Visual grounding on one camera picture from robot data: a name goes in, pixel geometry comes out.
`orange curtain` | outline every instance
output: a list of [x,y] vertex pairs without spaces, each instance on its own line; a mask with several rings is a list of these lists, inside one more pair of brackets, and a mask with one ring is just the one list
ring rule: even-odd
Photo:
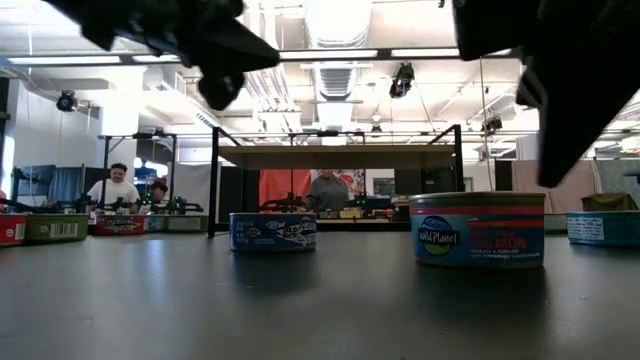
[[[293,192],[304,198],[311,189],[311,171],[293,170]],[[267,200],[283,199],[291,191],[291,170],[260,171],[260,205]]]

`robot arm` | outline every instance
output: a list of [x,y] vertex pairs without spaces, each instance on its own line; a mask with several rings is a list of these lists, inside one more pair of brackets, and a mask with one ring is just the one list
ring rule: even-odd
[[235,20],[242,0],[45,0],[77,22],[82,35],[109,51],[116,36],[176,54],[198,66],[209,106],[223,110],[238,96],[244,72],[278,65],[278,52]]

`table surface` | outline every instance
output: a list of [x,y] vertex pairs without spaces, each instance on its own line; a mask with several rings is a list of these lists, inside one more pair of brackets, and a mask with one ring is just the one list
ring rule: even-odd
[[640,253],[548,238],[545,268],[414,262],[409,233],[322,233],[316,252],[228,238],[0,250],[1,359],[632,359]]

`green can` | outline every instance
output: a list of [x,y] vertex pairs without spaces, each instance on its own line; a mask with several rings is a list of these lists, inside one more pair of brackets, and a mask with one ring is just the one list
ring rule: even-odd
[[34,214],[27,216],[25,243],[82,241],[87,238],[89,215]]
[[209,218],[202,215],[167,216],[167,232],[199,233],[206,232]]

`salmon can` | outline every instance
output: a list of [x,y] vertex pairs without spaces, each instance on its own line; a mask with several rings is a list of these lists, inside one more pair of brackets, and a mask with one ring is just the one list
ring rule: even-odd
[[529,268],[544,260],[544,194],[439,193],[409,198],[416,260]]
[[232,250],[295,252],[316,248],[316,214],[237,213],[229,219]]

